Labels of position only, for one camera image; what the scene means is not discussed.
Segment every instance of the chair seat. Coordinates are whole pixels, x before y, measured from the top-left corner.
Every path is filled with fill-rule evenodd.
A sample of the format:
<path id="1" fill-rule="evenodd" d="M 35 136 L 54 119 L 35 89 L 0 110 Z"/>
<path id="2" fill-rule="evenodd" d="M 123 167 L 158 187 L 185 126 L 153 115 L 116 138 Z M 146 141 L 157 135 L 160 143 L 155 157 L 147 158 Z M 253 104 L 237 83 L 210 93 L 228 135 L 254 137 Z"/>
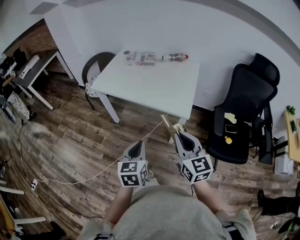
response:
<path id="1" fill-rule="evenodd" d="M 90 98 L 97 98 L 98 95 L 97 93 L 90 89 L 91 85 L 94 83 L 94 81 L 97 79 L 99 75 L 94 76 L 91 80 L 89 80 L 86 84 L 85 84 L 85 92 L 86 94 L 90 97 Z"/>
<path id="2" fill-rule="evenodd" d="M 238 133 L 225 132 L 225 125 L 236 126 Z M 232 139 L 231 144 L 226 143 L 225 136 Z M 213 129 L 209 132 L 206 151 L 216 159 L 228 163 L 245 164 L 249 153 L 249 125 L 243 121 L 232 124 L 225 119 L 222 137 L 216 135 Z"/>

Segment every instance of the person's left arm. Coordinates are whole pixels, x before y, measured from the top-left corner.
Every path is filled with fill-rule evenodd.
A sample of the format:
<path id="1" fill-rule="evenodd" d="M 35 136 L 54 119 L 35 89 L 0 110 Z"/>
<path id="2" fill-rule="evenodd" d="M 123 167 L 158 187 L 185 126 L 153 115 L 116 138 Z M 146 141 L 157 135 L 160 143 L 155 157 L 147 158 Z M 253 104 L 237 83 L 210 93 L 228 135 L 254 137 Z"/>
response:
<path id="1" fill-rule="evenodd" d="M 130 207 L 133 187 L 120 187 L 111 206 L 106 211 L 104 221 L 116 225 L 126 210 Z"/>
<path id="2" fill-rule="evenodd" d="M 2 87 L 5 87 L 6 85 L 8 85 L 14 79 L 15 79 L 14 75 L 9 77 L 7 80 L 4 81 L 4 83 L 2 84 Z"/>

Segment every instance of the gray desk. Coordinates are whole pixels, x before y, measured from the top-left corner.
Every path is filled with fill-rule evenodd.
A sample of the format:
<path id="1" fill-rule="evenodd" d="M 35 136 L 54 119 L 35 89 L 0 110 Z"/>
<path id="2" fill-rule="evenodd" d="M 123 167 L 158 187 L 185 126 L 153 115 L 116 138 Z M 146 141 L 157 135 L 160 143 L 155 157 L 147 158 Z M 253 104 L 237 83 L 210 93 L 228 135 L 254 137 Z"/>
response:
<path id="1" fill-rule="evenodd" d="M 32 98 L 32 95 L 29 94 L 26 91 L 26 88 L 28 88 L 39 100 L 41 100 L 47 107 L 49 107 L 51 110 L 53 110 L 53 107 L 32 87 L 32 84 L 37 79 L 37 77 L 40 75 L 40 73 L 43 71 L 46 75 L 48 75 L 47 71 L 45 70 L 45 67 L 51 62 L 53 58 L 57 57 L 60 61 L 61 65 L 65 69 L 68 76 L 73 79 L 73 75 L 69 68 L 67 67 L 65 61 L 63 60 L 61 54 L 57 51 L 51 51 L 47 55 L 41 57 L 37 63 L 33 66 L 32 69 L 29 70 L 27 75 L 24 77 L 24 79 L 20 77 L 16 77 L 14 82 L 22 89 L 22 91 L 30 98 Z M 26 64 L 20 69 L 20 72 L 22 72 L 25 68 Z"/>

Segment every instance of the patterned cushion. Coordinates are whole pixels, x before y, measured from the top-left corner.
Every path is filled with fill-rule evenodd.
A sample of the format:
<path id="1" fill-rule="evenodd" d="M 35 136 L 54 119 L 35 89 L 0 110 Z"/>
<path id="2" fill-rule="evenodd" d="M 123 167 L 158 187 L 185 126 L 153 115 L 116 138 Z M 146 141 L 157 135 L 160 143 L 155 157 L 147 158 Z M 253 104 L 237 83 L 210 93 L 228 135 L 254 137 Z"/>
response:
<path id="1" fill-rule="evenodd" d="M 97 79 L 98 76 L 99 75 L 94 76 L 91 80 L 89 80 L 85 84 L 85 92 L 91 98 L 97 98 L 98 97 L 97 93 L 94 90 L 90 89 L 91 85 L 94 83 L 94 81 Z"/>

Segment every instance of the gray t-shirt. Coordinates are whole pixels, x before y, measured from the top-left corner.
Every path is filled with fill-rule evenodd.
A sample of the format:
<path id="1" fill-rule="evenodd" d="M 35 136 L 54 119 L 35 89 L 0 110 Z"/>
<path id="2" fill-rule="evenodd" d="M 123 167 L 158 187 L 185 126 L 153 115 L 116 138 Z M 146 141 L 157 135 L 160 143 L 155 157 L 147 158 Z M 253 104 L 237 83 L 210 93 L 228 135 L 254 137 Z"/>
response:
<path id="1" fill-rule="evenodd" d="M 232 222 L 244 240 L 255 240 L 253 223 L 247 210 L 229 217 L 214 215 L 201 201 L 177 187 L 145 187 L 132 197 L 130 208 L 110 229 L 87 224 L 78 240 L 94 240 L 101 232 L 111 232 L 116 240 L 230 240 L 223 223 Z"/>

